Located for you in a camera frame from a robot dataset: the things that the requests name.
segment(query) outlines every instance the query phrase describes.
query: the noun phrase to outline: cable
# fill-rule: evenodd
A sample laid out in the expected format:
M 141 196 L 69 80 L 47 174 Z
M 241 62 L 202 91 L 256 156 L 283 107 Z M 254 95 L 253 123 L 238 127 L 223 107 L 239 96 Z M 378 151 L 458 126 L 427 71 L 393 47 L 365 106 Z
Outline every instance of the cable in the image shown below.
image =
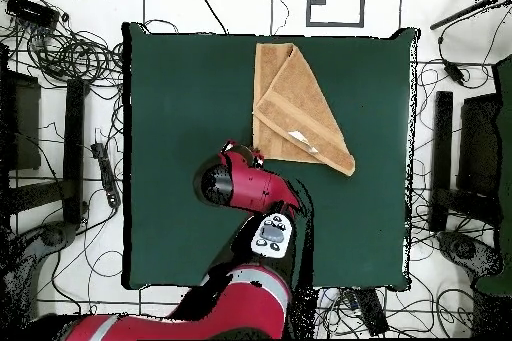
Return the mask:
M 53 272 L 52 272 L 52 277 L 51 277 L 52 286 L 55 289 L 55 291 L 57 291 L 57 293 L 59 293 L 62 297 L 65 297 L 70 302 L 73 302 L 74 304 L 76 304 L 76 306 L 78 307 L 78 315 L 81 315 L 82 314 L 82 307 L 80 306 L 80 303 L 78 303 L 75 299 L 69 297 L 67 294 L 63 293 L 57 287 L 57 284 L 55 284 L 55 278 L 56 278 L 55 273 L 57 272 L 57 269 L 59 268 L 59 264 L 60 264 L 60 250 L 57 252 L 57 263 L 56 263 L 55 268 L 53 269 Z
M 505 18 L 510 14 L 510 12 L 512 11 L 512 6 L 507 10 L 507 12 L 505 13 L 505 15 L 503 16 L 503 19 L 501 19 L 500 23 L 498 24 L 498 26 L 496 27 L 496 30 L 494 32 L 494 35 L 493 35 L 493 38 L 492 38 L 492 41 L 491 41 L 491 45 L 489 46 L 489 49 L 487 51 L 487 54 L 485 55 L 485 58 L 484 60 L 482 61 L 480 67 L 481 67 L 481 70 L 482 72 L 485 74 L 485 80 L 480 84 L 480 85 L 476 85 L 476 86 L 468 86 L 468 85 L 465 85 L 462 81 L 464 80 L 463 78 L 463 75 L 462 75 L 462 72 L 459 68 L 459 65 L 455 64 L 455 63 L 452 63 L 450 62 L 449 60 L 447 60 L 444 56 L 443 56 L 443 52 L 442 52 L 442 49 L 441 49 L 441 45 L 443 44 L 444 42 L 444 35 L 446 33 L 446 31 L 451 28 L 452 26 L 456 25 L 457 23 L 460 23 L 464 20 L 468 20 L 474 16 L 477 16 L 479 15 L 480 13 L 484 12 L 484 11 L 489 11 L 491 9 L 494 9 L 494 8 L 498 8 L 498 7 L 503 7 L 503 6 L 506 6 L 508 4 L 512 3 L 512 0 L 505 0 L 501 3 L 497 3 L 497 4 L 494 4 L 494 5 L 491 5 L 491 6 L 488 6 L 488 7 L 485 7 L 481 10 L 478 10 L 477 12 L 475 13 L 472 13 L 468 16 L 465 16 L 465 17 L 462 17 L 460 19 L 457 19 L 455 20 L 454 22 L 450 23 L 449 25 L 447 25 L 443 31 L 441 32 L 441 35 L 439 36 L 438 38 L 438 50 L 439 50 L 439 56 L 441 57 L 441 60 L 442 62 L 444 63 L 445 65 L 445 71 L 448 73 L 448 75 L 455 81 L 457 82 L 459 85 L 461 85 L 462 87 L 464 88 L 467 88 L 467 89 L 477 89 L 477 88 L 480 88 L 482 86 L 484 86 L 487 81 L 489 80 L 489 78 L 492 78 L 490 75 L 489 75 L 489 71 L 487 70 L 487 68 L 485 67 L 485 62 L 487 61 L 487 58 L 489 57 L 489 54 L 491 53 L 491 50 L 492 50 L 492 47 L 494 45 L 494 41 L 496 39 L 496 35 L 498 33 L 498 30 L 500 29 L 501 25 L 504 23 L 505 21 Z M 469 72 L 468 72 L 468 79 L 465 80 L 466 82 L 469 81 L 469 79 L 471 78 Z
M 284 23 L 276 29 L 276 31 L 274 32 L 274 35 L 277 35 L 277 32 L 279 32 L 279 29 L 284 28 L 286 26 L 286 23 L 288 22 L 288 17 L 290 16 L 290 9 L 288 8 L 288 6 L 285 4 L 285 2 L 283 0 L 279 0 L 279 1 L 281 1 L 281 4 L 286 8 L 286 17 L 284 19 Z
M 171 25 L 174 29 L 174 33 L 179 34 L 178 28 L 176 27 L 176 25 L 174 23 L 168 22 L 167 20 L 151 19 L 151 20 L 148 20 L 146 23 L 144 23 L 144 26 L 147 28 L 150 23 L 154 23 L 154 22 L 165 23 L 166 25 Z
M 220 21 L 220 19 L 217 17 L 217 15 L 215 14 L 215 12 L 213 11 L 212 9 L 212 6 L 210 5 L 210 3 L 208 2 L 208 0 L 203 0 L 206 5 L 208 6 L 208 9 L 210 9 L 210 12 L 213 14 L 213 17 L 215 17 L 215 19 L 217 20 L 217 22 L 219 22 L 219 25 L 221 26 L 222 30 L 224 31 L 224 34 L 227 35 L 228 34 L 228 31 L 227 29 L 224 27 L 224 25 L 222 24 L 222 22 Z

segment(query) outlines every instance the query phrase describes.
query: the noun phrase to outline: dark green mat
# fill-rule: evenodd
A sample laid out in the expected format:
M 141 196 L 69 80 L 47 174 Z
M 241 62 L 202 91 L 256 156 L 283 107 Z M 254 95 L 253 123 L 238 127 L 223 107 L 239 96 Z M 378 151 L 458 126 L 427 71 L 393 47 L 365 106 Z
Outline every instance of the dark green mat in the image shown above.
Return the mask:
M 503 258 L 503 271 L 477 281 L 476 288 L 485 294 L 512 295 L 512 56 L 493 67 L 496 92 L 501 95 L 501 108 L 496 124 L 501 143 L 501 176 L 498 197 L 503 221 L 495 231 L 495 244 Z
M 137 24 L 129 32 L 132 249 L 124 279 L 131 288 L 198 284 L 244 218 L 200 203 L 192 176 L 227 139 L 251 144 L 257 42 L 300 48 L 356 161 L 350 178 L 325 165 L 265 162 L 300 179 L 313 198 L 315 285 L 404 286 L 415 30 L 395 39 L 149 35 Z

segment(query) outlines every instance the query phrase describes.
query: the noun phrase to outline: tan towel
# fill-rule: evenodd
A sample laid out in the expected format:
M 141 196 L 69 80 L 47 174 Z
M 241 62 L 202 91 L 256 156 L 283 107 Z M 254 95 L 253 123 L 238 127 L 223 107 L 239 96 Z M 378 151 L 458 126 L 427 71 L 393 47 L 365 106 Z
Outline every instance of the tan towel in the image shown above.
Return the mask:
M 293 44 L 256 45 L 253 146 L 266 159 L 325 163 L 354 173 L 354 158 L 327 100 Z

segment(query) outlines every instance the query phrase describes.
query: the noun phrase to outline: folded towel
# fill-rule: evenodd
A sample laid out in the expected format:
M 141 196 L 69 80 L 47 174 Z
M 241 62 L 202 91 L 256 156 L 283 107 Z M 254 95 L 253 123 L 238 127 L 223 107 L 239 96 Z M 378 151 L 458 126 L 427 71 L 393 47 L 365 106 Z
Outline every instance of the folded towel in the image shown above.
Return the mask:
M 293 44 L 256 45 L 253 146 L 266 159 L 325 163 L 354 173 L 354 158 L 327 100 Z

